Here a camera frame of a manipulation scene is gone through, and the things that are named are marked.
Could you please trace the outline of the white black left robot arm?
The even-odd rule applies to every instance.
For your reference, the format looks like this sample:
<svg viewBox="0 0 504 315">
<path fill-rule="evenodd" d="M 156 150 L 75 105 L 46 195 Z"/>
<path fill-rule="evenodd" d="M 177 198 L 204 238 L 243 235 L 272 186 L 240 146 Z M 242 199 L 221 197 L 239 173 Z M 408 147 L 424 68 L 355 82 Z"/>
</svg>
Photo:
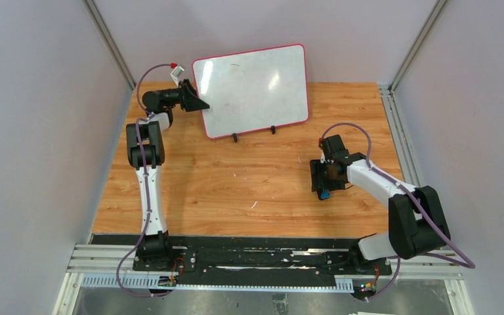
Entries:
<svg viewBox="0 0 504 315">
<path fill-rule="evenodd" d="M 165 271 L 176 267 L 177 258 L 162 209 L 160 177 L 166 160 L 162 133 L 173 124 L 174 107 L 196 112 L 209 109 L 210 105 L 199 98 L 189 79 L 179 81 L 174 89 L 148 91 L 141 101 L 147 117 L 138 118 L 125 128 L 127 159 L 135 170 L 142 206 L 142 228 L 133 250 L 133 268 Z"/>
</svg>

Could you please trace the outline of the blue black whiteboard eraser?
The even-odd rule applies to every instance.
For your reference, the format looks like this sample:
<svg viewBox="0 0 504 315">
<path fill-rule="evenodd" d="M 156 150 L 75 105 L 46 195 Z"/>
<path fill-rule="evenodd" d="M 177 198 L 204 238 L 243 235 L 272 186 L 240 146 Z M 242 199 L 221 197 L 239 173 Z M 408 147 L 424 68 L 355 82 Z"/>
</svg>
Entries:
<svg viewBox="0 0 504 315">
<path fill-rule="evenodd" d="M 331 194 L 329 190 L 319 190 L 318 191 L 318 199 L 319 200 L 328 200 Z"/>
</svg>

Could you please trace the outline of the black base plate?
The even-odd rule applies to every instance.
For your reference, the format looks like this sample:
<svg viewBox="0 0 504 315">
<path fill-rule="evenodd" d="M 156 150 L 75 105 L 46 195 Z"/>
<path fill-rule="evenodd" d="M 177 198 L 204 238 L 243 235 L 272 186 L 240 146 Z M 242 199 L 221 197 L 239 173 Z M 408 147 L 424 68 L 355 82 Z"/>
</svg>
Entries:
<svg viewBox="0 0 504 315">
<path fill-rule="evenodd" d="M 348 238 L 171 236 L 171 252 L 142 241 L 128 259 L 130 271 L 159 276 L 153 288 L 322 289 L 337 276 L 374 280 L 389 276 L 384 259 L 368 262 Z"/>
</svg>

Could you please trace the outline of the pink framed whiteboard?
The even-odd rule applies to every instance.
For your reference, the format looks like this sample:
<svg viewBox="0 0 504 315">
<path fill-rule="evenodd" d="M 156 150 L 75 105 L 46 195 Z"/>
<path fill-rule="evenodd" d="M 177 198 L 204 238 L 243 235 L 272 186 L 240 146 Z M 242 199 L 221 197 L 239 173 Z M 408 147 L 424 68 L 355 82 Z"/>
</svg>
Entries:
<svg viewBox="0 0 504 315">
<path fill-rule="evenodd" d="M 205 134 L 231 137 L 305 122 L 310 117 L 302 44 L 199 58 L 192 63 Z"/>
</svg>

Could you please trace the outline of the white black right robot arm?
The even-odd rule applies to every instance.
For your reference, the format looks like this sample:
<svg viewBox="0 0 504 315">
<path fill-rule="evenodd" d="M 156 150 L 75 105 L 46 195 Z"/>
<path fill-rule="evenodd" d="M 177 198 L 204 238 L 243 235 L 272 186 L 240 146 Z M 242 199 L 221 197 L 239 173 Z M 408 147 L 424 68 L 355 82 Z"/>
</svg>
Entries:
<svg viewBox="0 0 504 315">
<path fill-rule="evenodd" d="M 319 200 L 344 190 L 347 184 L 363 189 L 387 207 L 388 230 L 360 238 L 352 247 L 359 261 L 397 256 L 402 259 L 446 245 L 448 225 L 437 191 L 416 187 L 390 176 L 362 153 L 351 154 L 339 135 L 321 138 L 320 159 L 310 161 L 312 191 Z"/>
</svg>

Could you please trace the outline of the aluminium side rail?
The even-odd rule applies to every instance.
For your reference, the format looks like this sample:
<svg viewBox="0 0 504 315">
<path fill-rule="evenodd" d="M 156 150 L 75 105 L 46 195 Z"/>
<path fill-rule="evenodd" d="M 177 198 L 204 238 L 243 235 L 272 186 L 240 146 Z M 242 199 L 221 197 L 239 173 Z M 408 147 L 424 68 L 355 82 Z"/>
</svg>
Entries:
<svg viewBox="0 0 504 315">
<path fill-rule="evenodd" d="M 418 165 L 410 144 L 410 136 L 395 95 L 387 85 L 378 85 L 378 89 L 404 181 L 423 186 L 424 182 L 419 176 Z"/>
</svg>

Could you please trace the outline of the aluminium front rail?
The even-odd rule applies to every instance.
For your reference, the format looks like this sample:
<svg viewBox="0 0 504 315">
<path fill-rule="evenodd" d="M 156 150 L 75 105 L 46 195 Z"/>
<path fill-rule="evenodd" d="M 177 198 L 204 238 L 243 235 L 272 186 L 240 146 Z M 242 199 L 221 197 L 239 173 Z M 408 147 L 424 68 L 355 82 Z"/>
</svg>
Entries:
<svg viewBox="0 0 504 315">
<path fill-rule="evenodd" d="M 76 245 L 68 264 L 70 272 L 133 273 L 135 254 L 129 245 Z M 379 259 L 373 270 L 347 271 L 344 261 L 346 249 L 291 247 L 206 247 L 176 246 L 176 255 L 184 259 L 185 274 L 205 274 L 213 270 L 308 270 L 323 272 L 341 278 L 372 278 L 376 274 L 390 278 L 394 272 L 402 280 L 462 280 L 456 264 L 435 257 L 416 257 L 410 260 Z"/>
</svg>

